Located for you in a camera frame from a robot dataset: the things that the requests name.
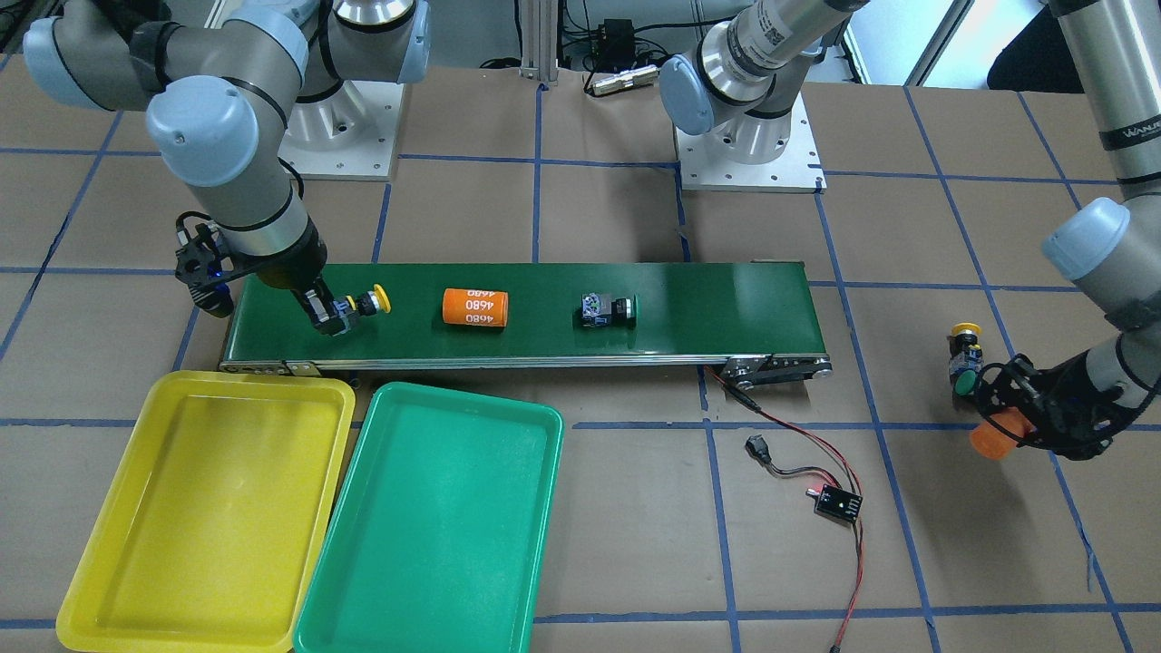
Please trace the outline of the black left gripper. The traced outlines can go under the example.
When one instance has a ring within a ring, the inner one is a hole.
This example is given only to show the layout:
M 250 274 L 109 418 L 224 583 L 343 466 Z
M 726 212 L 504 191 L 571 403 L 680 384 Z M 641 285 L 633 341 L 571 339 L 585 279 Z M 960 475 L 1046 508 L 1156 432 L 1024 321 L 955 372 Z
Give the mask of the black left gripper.
M 981 421 L 1004 408 L 1017 408 L 1034 425 L 1021 447 L 1066 459 L 1101 455 L 1135 422 L 1135 409 L 1122 406 L 1120 385 L 1099 390 L 1088 375 L 1086 356 L 1074 356 L 1050 369 L 1034 368 L 1027 356 L 1014 356 L 981 371 L 975 408 Z

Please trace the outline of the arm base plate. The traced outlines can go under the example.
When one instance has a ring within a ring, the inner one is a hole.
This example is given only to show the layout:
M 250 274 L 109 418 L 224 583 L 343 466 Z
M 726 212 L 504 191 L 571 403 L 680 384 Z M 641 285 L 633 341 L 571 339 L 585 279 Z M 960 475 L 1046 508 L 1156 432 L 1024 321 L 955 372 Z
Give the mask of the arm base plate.
M 743 114 L 712 132 L 673 130 L 685 191 L 821 193 L 828 187 L 805 99 L 776 119 Z
M 307 179 L 390 181 L 406 89 L 346 80 L 307 96 L 293 109 L 277 156 Z

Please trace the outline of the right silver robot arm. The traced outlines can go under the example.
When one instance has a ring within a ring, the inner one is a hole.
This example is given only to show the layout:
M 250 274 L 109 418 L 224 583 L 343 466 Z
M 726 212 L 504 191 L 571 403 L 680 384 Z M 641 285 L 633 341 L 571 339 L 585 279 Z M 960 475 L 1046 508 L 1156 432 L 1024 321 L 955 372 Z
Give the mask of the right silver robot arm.
M 176 218 L 175 277 L 216 317 L 229 284 L 258 277 L 290 292 L 311 326 L 348 332 L 389 313 L 385 290 L 336 297 L 327 247 L 277 150 L 293 112 L 345 82 L 420 82 L 426 1 L 245 1 L 221 26 L 185 26 L 163 1 L 67 1 L 24 34 L 26 69 L 65 106 L 144 112 L 171 174 L 199 199 Z

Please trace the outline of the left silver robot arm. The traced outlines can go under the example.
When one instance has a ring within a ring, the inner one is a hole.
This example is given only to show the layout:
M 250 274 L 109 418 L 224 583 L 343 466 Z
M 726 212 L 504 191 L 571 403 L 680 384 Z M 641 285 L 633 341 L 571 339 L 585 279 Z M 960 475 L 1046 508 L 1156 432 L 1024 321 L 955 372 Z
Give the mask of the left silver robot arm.
M 659 70 L 679 132 L 741 117 L 778 120 L 802 85 L 799 60 L 861 1 L 755 1 L 711 26 Z M 1115 335 L 1039 368 L 1027 356 L 971 375 L 981 422 L 971 446 L 991 460 L 1040 449 L 1101 455 L 1158 399 L 1158 2 L 1050 1 L 1077 66 L 1120 198 L 1095 198 L 1041 244 L 1045 259 L 1098 306 Z

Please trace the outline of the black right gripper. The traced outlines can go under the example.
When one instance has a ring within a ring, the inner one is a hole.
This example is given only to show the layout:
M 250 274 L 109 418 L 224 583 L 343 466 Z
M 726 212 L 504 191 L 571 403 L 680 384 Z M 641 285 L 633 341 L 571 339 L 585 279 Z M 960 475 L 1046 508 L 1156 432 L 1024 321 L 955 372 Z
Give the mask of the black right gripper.
M 336 297 L 323 279 L 327 247 L 312 220 L 290 247 L 275 254 L 248 254 L 228 243 L 228 231 L 203 211 L 175 220 L 174 277 L 190 290 L 192 303 L 215 318 L 228 318 L 235 302 L 228 284 L 259 277 L 267 286 L 298 294 L 298 304 L 322 335 L 351 331 L 351 297 Z

